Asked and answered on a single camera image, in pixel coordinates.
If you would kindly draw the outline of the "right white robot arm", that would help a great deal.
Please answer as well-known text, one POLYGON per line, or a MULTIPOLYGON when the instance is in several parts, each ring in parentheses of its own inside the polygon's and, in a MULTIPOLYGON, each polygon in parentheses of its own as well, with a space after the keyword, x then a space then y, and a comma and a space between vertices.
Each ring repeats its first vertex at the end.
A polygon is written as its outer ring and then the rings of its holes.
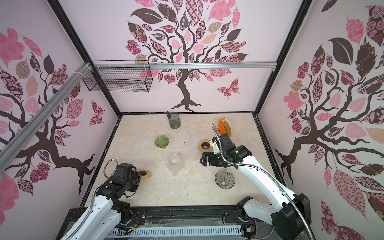
POLYGON ((313 240, 311 204, 305 194, 296 194, 272 176, 245 146, 236 146, 227 134, 213 137, 213 148, 204 152, 200 164, 204 167, 234 167, 248 177, 267 197, 269 204, 249 199, 240 204, 248 218, 272 226, 283 240, 313 240))

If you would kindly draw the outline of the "green glass dripper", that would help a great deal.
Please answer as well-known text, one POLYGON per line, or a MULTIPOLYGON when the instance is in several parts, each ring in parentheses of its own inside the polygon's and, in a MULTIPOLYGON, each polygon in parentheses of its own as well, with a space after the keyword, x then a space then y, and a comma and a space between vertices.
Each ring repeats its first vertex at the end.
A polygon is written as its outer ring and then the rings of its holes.
POLYGON ((157 148, 160 148, 162 150, 165 150, 170 143, 170 139, 166 135, 161 135, 156 137, 154 144, 157 148))

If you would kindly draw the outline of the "orange coffee filter pack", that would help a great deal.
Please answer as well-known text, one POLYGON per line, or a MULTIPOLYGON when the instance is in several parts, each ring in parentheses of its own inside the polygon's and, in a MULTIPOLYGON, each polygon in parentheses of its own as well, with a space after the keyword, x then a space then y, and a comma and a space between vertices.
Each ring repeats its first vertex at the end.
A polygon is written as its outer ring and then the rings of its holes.
POLYGON ((227 134, 229 137, 232 136, 232 126, 227 118, 222 118, 219 120, 217 129, 220 135, 227 134))

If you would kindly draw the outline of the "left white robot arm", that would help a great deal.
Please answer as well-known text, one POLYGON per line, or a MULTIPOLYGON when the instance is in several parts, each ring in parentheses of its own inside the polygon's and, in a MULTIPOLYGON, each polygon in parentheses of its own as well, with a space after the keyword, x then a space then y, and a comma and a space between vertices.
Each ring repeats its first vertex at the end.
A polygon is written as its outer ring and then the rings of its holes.
POLYGON ((141 175, 132 164, 119 164, 103 184, 94 191, 91 203, 63 240, 103 240, 115 226, 131 222, 129 203, 120 201, 126 192, 136 193, 141 175))

